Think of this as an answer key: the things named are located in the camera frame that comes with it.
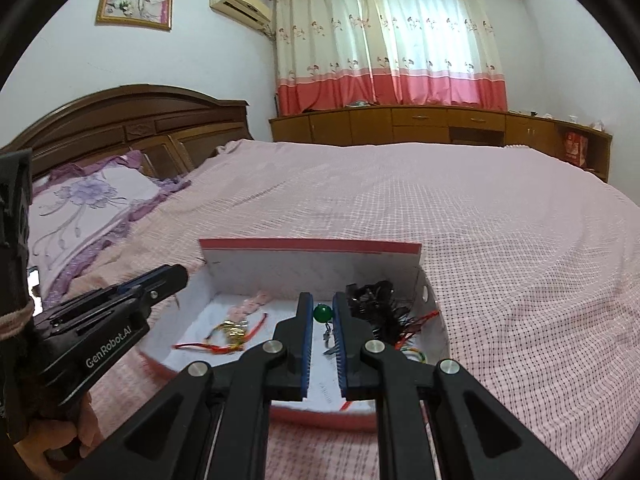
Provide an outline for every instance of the checkered blanket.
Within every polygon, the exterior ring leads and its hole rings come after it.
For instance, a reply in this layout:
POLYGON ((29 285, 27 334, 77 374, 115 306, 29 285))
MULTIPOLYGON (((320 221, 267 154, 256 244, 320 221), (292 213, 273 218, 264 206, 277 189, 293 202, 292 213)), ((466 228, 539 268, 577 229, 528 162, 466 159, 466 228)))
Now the checkered blanket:
MULTIPOLYGON (((242 140, 191 178, 71 294, 160 264, 193 272, 202 237, 421 242, 452 357, 581 479, 622 453, 640 413, 640 209, 595 176, 528 148, 242 140)), ((160 386, 130 352, 94 388, 103 430, 160 386)), ((275 423, 266 467, 376 478, 376 438, 275 423)))

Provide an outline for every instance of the wooden headboard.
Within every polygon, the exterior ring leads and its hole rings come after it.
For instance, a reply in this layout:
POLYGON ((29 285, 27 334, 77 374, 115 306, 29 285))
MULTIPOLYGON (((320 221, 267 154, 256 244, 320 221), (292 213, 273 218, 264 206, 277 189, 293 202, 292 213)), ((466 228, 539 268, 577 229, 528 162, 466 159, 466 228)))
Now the wooden headboard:
POLYGON ((144 173, 169 178, 194 170, 230 140, 251 139, 246 106, 172 86, 120 86, 60 107, 0 152, 32 148, 37 178, 66 162, 141 150, 144 173))

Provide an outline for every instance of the green bead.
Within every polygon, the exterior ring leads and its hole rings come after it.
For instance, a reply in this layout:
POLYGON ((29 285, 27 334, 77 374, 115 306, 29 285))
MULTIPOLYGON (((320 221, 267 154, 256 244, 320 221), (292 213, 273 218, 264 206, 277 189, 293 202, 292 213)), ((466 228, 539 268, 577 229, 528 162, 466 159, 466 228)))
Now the green bead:
POLYGON ((328 323, 334 318, 334 311, 329 305, 318 303, 314 309, 314 319, 318 323, 328 323))

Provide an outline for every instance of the metal screw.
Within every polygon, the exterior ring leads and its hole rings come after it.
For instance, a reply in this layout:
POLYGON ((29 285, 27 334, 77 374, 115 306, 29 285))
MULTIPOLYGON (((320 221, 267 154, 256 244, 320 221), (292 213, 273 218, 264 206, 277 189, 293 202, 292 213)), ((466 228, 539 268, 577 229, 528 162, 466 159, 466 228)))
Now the metal screw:
POLYGON ((209 366, 202 361, 191 363, 188 368, 188 372, 191 377, 202 377, 207 373, 207 371, 209 371, 209 366))
POLYGON ((364 343, 364 348, 366 348, 372 354, 379 354, 385 349, 385 344, 382 341, 378 341, 377 339, 369 339, 366 343, 364 343))
POLYGON ((277 339, 271 339, 262 345, 262 349, 267 352, 267 354, 277 354, 282 350, 282 348, 282 343, 277 339))
POLYGON ((440 370, 449 375, 455 375, 460 371, 460 365, 452 359, 444 359, 440 363, 440 370))

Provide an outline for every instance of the curtain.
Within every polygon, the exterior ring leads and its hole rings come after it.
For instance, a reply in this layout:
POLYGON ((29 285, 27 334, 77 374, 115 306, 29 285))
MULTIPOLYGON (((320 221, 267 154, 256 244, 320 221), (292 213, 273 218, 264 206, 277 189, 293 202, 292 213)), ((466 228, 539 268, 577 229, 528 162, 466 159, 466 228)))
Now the curtain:
POLYGON ((376 104, 507 111, 481 0, 276 0, 281 115, 376 104))

